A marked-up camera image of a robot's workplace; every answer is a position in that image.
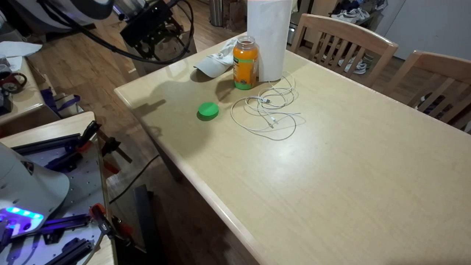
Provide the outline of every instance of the chair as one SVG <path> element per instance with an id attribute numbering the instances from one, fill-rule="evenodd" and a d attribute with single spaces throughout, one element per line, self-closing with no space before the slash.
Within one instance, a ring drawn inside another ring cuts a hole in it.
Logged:
<path id="1" fill-rule="evenodd" d="M 471 120 L 471 60 L 415 50 L 384 94 L 391 95 L 404 85 L 413 90 L 404 101 L 410 107 L 459 129 Z"/>
<path id="2" fill-rule="evenodd" d="M 351 78 L 357 70 L 351 65 L 359 66 L 362 60 L 370 57 L 370 65 L 364 70 L 366 75 L 353 78 L 367 87 L 372 85 L 397 48 L 397 44 L 362 26 L 303 13 L 294 34 L 291 51 L 298 51 L 307 29 L 314 34 L 309 59 L 344 76 Z"/>

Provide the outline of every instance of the orange juice bottle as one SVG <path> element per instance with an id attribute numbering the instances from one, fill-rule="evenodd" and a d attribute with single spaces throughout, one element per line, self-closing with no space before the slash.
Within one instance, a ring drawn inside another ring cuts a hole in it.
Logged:
<path id="1" fill-rule="evenodd" d="M 253 37 L 242 35 L 236 38 L 233 47 L 233 84 L 238 90 L 250 90 L 257 81 L 259 50 Z"/>

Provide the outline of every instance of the wooden floor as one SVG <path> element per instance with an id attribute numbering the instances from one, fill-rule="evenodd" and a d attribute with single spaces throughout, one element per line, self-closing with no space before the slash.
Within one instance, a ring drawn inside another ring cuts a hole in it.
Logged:
<path id="1" fill-rule="evenodd" d="M 210 26 L 208 6 L 200 0 L 189 1 L 195 16 L 197 50 L 238 34 Z M 107 19 L 98 26 L 98 31 L 113 44 L 123 47 L 119 37 L 122 26 L 114 19 Z M 80 106 L 92 110 L 97 120 L 102 123 L 102 129 L 120 140 L 122 147 L 133 157 L 133 162 L 126 165 L 114 156 L 122 171 L 110 176 L 107 182 L 110 196 L 117 194 L 157 153 L 138 120 L 113 92 L 114 87 L 132 79 L 132 76 L 122 76 L 122 69 L 132 72 L 132 63 L 80 34 L 47 42 L 39 53 L 30 56 L 30 63 L 47 73 L 55 91 L 79 94 Z M 400 60 L 392 60 L 376 85 L 384 87 L 400 63 Z M 172 263 L 256 263 L 194 188 L 185 182 L 175 182 L 160 160 L 153 163 L 136 184 L 142 182 L 157 194 L 161 203 L 155 215 L 166 222 L 161 226 L 166 229 L 163 234 L 169 234 L 163 238 L 164 244 L 176 249 L 169 256 Z M 133 209 L 129 191 L 111 206 L 111 213 L 133 228 L 135 240 L 141 244 Z"/>

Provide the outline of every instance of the wooden table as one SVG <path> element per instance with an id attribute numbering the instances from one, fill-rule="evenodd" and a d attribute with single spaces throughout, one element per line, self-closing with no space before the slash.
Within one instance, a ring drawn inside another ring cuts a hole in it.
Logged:
<path id="1" fill-rule="evenodd" d="M 256 137 L 229 109 L 266 84 L 194 75 L 217 47 L 116 94 L 260 263 L 471 262 L 469 135 L 285 51 L 304 122 Z M 220 113 L 203 122 L 206 100 Z"/>
<path id="2" fill-rule="evenodd" d="M 70 134 L 80 134 L 86 125 L 94 120 L 92 112 L 79 113 L 66 119 L 60 119 L 51 123 L 45 123 L 19 134 L 13 134 L 4 138 L 0 138 L 7 147 L 30 144 L 35 141 L 51 140 Z M 114 253 L 113 244 L 107 237 L 101 238 L 100 249 L 91 256 L 88 263 L 95 265 L 113 265 Z"/>
<path id="3" fill-rule="evenodd" d="M 13 119 L 22 118 L 30 112 L 41 109 L 44 104 L 41 91 L 30 73 L 27 62 L 23 59 L 20 69 L 17 70 L 27 78 L 23 90 L 11 97 L 11 112 L 5 115 L 0 115 L 0 125 L 7 123 Z"/>

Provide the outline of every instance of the green bottle cap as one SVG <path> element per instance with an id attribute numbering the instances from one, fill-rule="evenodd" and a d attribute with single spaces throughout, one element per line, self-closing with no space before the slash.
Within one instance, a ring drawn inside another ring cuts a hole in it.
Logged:
<path id="1" fill-rule="evenodd" d="M 211 101 L 204 101 L 197 107 L 197 116 L 203 120 L 213 119 L 219 113 L 219 106 Z"/>

